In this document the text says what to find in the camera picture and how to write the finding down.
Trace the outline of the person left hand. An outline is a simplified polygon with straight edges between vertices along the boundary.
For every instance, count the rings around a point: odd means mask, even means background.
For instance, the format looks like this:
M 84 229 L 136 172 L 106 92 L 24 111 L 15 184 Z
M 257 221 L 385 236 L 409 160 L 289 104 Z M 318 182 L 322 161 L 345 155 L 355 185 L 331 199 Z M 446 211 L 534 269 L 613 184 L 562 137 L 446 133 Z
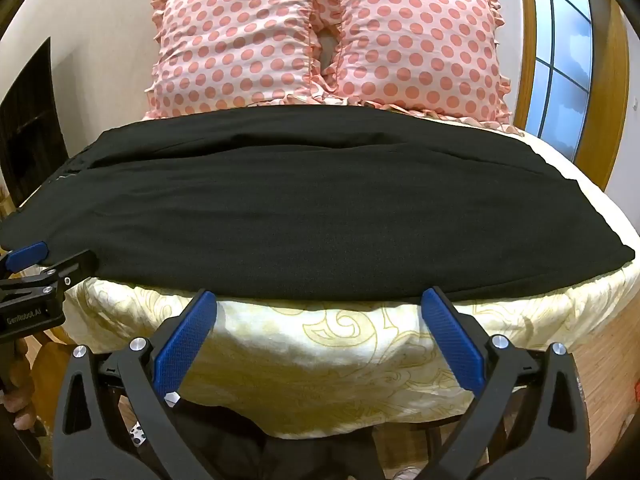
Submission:
M 1 404 L 14 416 L 13 426 L 18 431 L 30 431 L 37 421 L 32 397 L 35 383 L 32 367 L 27 359 L 28 344 L 25 339 L 15 341 L 12 361 L 9 365 L 10 390 L 2 391 Z

